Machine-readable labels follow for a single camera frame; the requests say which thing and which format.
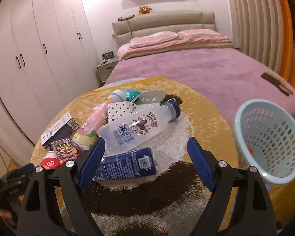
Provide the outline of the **pink pillow left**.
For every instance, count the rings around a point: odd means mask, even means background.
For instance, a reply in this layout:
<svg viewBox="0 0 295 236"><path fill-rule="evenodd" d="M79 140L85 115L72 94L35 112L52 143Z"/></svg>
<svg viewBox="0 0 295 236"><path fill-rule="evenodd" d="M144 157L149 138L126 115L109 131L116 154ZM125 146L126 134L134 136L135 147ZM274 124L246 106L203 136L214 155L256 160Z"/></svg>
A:
<svg viewBox="0 0 295 236"><path fill-rule="evenodd" d="M161 31L142 37L135 37L129 42L131 49L161 44L167 41L173 41L180 38L179 34L172 31Z"/></svg>

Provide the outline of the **pink pillow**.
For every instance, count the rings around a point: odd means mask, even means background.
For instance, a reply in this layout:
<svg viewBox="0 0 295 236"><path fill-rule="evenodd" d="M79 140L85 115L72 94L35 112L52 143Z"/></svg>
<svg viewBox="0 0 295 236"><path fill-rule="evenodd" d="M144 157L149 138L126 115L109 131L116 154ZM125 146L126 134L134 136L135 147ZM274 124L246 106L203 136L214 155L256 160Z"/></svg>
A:
<svg viewBox="0 0 295 236"><path fill-rule="evenodd" d="M167 41L173 41L180 38L179 34L172 31L161 31L142 37L135 37L129 42L131 49L161 44Z"/></svg>
<svg viewBox="0 0 295 236"><path fill-rule="evenodd" d="M186 39L221 36L221 34L211 29L187 29L179 31L177 34Z"/></svg>

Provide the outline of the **white wardrobe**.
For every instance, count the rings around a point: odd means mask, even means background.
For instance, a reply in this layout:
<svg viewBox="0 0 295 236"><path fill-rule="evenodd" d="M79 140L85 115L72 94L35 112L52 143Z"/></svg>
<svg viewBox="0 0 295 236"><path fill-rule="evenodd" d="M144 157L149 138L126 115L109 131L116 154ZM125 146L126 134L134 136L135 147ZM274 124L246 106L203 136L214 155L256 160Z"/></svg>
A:
<svg viewBox="0 0 295 236"><path fill-rule="evenodd" d="M0 99L32 143L99 86L82 0L0 0Z"/></svg>

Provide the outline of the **orange plush toy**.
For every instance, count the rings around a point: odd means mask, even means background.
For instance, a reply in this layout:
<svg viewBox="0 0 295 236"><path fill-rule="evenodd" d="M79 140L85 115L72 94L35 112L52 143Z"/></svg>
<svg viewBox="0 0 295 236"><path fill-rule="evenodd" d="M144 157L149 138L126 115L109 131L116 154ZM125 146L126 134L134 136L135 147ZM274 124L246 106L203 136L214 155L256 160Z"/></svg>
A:
<svg viewBox="0 0 295 236"><path fill-rule="evenodd" d="M151 12L151 8L148 5L139 7L139 14L147 14Z"/></svg>

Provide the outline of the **round yellow panda rug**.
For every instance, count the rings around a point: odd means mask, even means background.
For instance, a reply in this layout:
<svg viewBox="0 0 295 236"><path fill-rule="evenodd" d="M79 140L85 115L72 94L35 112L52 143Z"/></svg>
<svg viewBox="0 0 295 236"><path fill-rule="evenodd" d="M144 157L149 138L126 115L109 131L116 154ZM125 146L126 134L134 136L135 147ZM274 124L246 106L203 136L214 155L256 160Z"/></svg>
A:
<svg viewBox="0 0 295 236"><path fill-rule="evenodd" d="M102 103L116 89L148 91L159 89L181 100L181 115L150 139L157 173L154 176L122 181L94 182L82 196L104 235L188 235L208 202L210 192L200 179L187 154L186 144L195 137L217 159L236 166L230 126L202 94L170 79L122 80L88 92L60 107L48 128L65 112L78 124L89 116L92 107Z"/></svg>

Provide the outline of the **white heart pattern bag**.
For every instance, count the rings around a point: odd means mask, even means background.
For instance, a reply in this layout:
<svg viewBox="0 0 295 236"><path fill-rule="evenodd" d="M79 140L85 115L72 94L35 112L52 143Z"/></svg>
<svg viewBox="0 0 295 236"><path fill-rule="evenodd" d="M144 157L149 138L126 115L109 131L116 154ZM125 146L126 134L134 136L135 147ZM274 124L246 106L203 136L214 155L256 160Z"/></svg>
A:
<svg viewBox="0 0 295 236"><path fill-rule="evenodd" d="M137 110L137 105L129 102L115 102L107 105L108 122L113 122L120 118L129 116Z"/></svg>

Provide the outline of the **beige curtain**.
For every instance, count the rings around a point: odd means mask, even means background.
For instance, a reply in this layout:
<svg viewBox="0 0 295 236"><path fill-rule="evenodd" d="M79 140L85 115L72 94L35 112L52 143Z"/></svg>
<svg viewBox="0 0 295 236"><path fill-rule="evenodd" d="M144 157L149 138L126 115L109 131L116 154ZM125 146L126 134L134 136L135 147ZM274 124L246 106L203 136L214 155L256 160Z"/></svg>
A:
<svg viewBox="0 0 295 236"><path fill-rule="evenodd" d="M233 44L240 52L278 73L284 26L279 0L229 0Z"/></svg>

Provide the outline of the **clear plastic bottle blue cap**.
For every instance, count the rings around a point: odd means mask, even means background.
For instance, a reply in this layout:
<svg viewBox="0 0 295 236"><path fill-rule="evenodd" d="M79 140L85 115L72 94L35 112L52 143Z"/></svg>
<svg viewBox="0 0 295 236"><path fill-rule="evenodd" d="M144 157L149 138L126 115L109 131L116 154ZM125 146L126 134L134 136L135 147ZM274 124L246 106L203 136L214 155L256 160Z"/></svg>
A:
<svg viewBox="0 0 295 236"><path fill-rule="evenodd" d="M176 99L150 104L123 118L99 128L98 135L105 142L108 155L128 152L163 132L170 122L180 116Z"/></svg>

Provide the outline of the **dark brush on bed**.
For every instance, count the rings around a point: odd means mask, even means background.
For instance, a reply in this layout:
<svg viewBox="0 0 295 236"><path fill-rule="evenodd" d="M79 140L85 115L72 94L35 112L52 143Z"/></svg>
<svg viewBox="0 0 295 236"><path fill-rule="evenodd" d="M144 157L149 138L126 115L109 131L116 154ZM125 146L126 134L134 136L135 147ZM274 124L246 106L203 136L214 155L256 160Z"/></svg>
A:
<svg viewBox="0 0 295 236"><path fill-rule="evenodd" d="M274 85L280 92L282 92L286 96L294 94L293 91L285 85L285 82L283 80L281 80L277 76L274 76L274 74L270 73L269 71L262 73L261 78Z"/></svg>

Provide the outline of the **pink pillow right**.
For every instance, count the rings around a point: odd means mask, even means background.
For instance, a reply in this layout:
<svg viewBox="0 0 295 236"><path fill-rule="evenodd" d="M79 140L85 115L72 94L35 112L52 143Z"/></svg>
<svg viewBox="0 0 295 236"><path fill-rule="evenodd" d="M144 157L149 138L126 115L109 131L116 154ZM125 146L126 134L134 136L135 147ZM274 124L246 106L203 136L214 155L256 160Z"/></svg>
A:
<svg viewBox="0 0 295 236"><path fill-rule="evenodd" d="M177 34L186 39L221 36L221 34L211 29L187 29L179 31Z"/></svg>

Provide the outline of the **teal packet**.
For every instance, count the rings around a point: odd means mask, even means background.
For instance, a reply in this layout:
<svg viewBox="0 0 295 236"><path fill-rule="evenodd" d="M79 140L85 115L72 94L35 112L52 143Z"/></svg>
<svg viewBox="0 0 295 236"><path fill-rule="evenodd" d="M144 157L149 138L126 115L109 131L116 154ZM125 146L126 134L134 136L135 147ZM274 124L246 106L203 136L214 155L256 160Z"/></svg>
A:
<svg viewBox="0 0 295 236"><path fill-rule="evenodd" d="M135 102L141 95L141 92L133 89L125 89L124 93L127 97L126 101L128 102Z"/></svg>

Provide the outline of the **bed with purple blanket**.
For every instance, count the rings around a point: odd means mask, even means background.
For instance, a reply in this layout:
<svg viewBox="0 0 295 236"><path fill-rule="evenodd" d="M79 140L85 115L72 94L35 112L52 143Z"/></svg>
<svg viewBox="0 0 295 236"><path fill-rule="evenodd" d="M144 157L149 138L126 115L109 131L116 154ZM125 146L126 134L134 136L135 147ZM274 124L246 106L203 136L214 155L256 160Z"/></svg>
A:
<svg viewBox="0 0 295 236"><path fill-rule="evenodd" d="M165 77L204 95L233 124L239 106L251 99L272 101L295 119L295 91L286 96L261 78L269 68L235 48L192 49L119 60L108 83Z"/></svg>

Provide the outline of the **red white paper cup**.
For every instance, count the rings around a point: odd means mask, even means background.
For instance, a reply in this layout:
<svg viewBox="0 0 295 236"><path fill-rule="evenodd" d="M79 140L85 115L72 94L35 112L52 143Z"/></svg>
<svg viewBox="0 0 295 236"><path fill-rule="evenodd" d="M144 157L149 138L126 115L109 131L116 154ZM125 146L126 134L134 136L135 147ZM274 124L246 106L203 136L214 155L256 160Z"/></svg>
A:
<svg viewBox="0 0 295 236"><path fill-rule="evenodd" d="M60 163L58 156L53 151L48 151L43 160L41 160L40 166L46 170L49 170L60 168L62 164Z"/></svg>

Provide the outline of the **beige padded headboard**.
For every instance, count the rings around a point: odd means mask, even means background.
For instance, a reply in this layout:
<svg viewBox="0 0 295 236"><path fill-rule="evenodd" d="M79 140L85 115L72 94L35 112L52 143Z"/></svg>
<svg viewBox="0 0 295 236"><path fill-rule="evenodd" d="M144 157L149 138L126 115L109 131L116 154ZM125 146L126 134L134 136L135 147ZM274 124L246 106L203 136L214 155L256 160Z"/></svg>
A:
<svg viewBox="0 0 295 236"><path fill-rule="evenodd" d="M160 11L137 15L134 18L112 24L118 47L132 38L156 32L180 32L188 29L211 29L217 31L215 13L202 10Z"/></svg>

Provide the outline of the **pink yogurt drink bottle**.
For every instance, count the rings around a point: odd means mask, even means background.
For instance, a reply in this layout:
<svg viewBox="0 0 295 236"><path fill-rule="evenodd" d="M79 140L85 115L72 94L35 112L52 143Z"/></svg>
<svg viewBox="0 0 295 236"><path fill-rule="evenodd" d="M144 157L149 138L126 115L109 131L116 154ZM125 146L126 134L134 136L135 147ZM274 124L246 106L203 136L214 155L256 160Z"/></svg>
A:
<svg viewBox="0 0 295 236"><path fill-rule="evenodd" d="M96 107L93 107L91 114L79 127L73 136L73 141L83 150L89 150L98 138L98 129L108 123L108 105L116 102L126 101L125 93L117 89L112 92L106 100Z"/></svg>

